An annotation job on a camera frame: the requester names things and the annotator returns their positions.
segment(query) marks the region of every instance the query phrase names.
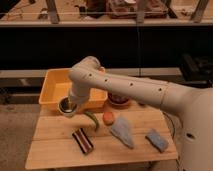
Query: concrete floor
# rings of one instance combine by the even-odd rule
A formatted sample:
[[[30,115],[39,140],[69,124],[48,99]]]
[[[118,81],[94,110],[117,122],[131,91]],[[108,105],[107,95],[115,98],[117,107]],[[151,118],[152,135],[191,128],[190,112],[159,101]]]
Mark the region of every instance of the concrete floor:
[[[25,161],[27,159],[39,112],[40,106],[38,104],[0,105],[0,171],[26,171]],[[176,127],[175,143],[179,150],[180,124],[177,118],[172,117],[172,120]],[[172,131],[171,122],[169,120],[167,121]],[[131,164],[116,167],[103,166],[101,169],[97,167],[88,167],[63,170],[144,171],[145,169],[141,164]],[[172,160],[158,162],[152,171],[176,170],[176,161]]]

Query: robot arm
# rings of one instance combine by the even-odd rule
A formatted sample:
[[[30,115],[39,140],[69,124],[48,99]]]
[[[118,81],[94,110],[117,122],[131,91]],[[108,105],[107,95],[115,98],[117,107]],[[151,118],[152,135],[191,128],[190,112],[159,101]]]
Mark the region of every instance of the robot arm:
[[[212,170],[213,88],[107,74],[100,67],[96,58],[87,57],[71,68],[72,103],[81,105],[89,99],[91,88],[99,88],[175,114],[183,123],[179,171]]]
[[[69,77],[73,85],[69,98],[72,103],[86,102],[90,88],[98,88],[178,115],[196,90],[166,81],[103,73],[100,67],[96,58],[87,57],[71,68]]]

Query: yellow plastic tub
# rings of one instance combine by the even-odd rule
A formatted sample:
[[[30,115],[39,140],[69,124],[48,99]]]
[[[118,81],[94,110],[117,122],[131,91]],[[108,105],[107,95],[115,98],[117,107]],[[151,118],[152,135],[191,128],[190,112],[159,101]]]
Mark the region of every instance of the yellow plastic tub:
[[[72,85],[68,74],[69,68],[47,70],[39,104],[46,106],[49,110],[58,110],[59,101],[68,96],[68,91]],[[100,108],[106,100],[106,91],[92,88],[90,99],[84,105],[84,108]]]

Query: gray rag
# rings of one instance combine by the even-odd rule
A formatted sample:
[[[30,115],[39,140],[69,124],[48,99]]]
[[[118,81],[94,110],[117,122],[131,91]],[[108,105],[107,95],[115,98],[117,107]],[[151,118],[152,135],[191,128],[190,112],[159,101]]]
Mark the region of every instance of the gray rag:
[[[164,152],[168,147],[168,141],[163,138],[156,130],[152,129],[146,135],[146,138],[150,143],[156,147],[161,153]]]
[[[123,142],[127,147],[131,149],[134,148],[131,129],[125,118],[119,116],[111,126],[110,132],[112,135],[121,140],[121,142]]]

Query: shelf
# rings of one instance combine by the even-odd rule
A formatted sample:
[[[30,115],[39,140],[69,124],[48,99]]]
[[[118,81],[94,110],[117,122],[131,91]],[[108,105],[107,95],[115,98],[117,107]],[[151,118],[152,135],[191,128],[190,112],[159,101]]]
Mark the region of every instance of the shelf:
[[[185,26],[185,25],[213,25],[213,0],[210,0],[204,12],[203,19],[199,23],[190,20],[190,16],[182,14],[183,9],[195,9],[198,0],[173,0],[171,10],[178,18],[145,18],[140,26]],[[0,27],[27,26],[27,27],[135,27],[136,19],[111,19],[103,15],[98,19],[88,16],[80,16],[75,5],[85,5],[84,0],[55,0],[58,16],[58,24],[51,24],[50,18],[38,20],[43,8],[47,8],[45,0],[37,0],[35,4],[29,4],[28,0],[21,0],[0,20]]]

